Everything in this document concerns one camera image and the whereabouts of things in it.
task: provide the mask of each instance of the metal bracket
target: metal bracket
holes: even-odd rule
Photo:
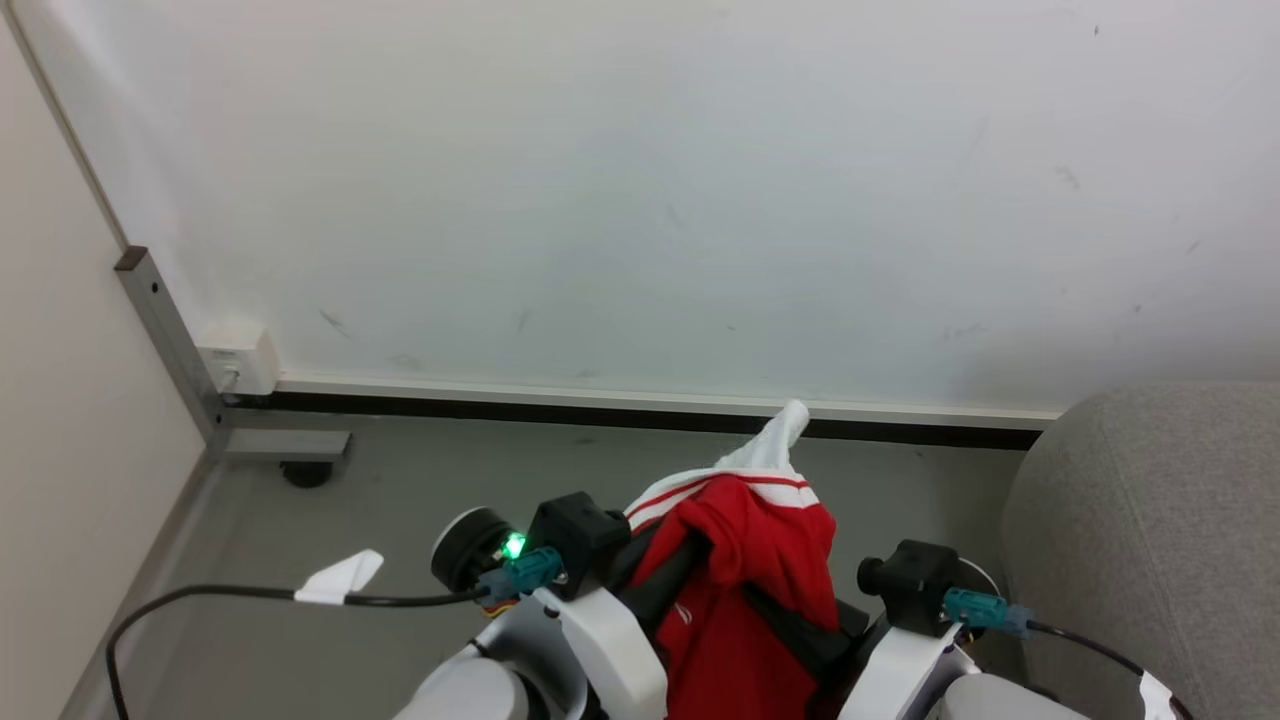
[[[223,398],[205,370],[205,363],[187,333],[155,260],[146,247],[129,247],[115,264],[115,275],[120,278],[205,443],[215,445],[214,434],[221,429],[224,420]]]
[[[234,414],[214,387],[178,306],[146,247],[132,246],[115,264],[173,384],[215,459],[337,462],[347,454],[346,430],[256,429],[234,425]]]

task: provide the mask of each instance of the gray couch armrest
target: gray couch armrest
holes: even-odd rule
[[[1068,411],[1005,507],[1005,568],[1037,619],[1128,655],[1197,720],[1280,717],[1280,384],[1135,387]],[[1057,638],[1034,683],[1142,717],[1137,679]]]

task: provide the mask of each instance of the cable connector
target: cable connector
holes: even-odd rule
[[[559,552],[554,547],[539,547],[494,568],[477,578],[477,585],[489,588],[489,594],[480,598],[481,607],[495,607],[508,600],[516,600],[522,593],[529,594],[538,588],[556,582],[564,569]]]
[[[1030,637],[1027,621],[1034,618],[1029,607],[1009,605],[1002,597],[960,588],[951,588],[942,596],[942,610],[952,623],[991,628],[1019,638]]]

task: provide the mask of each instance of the wall outlet plate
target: wall outlet plate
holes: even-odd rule
[[[271,395],[280,380],[280,359],[260,324],[224,323],[196,348],[218,392]]]

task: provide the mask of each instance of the beige wall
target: beige wall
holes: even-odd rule
[[[0,23],[0,719],[52,720],[202,450]]]

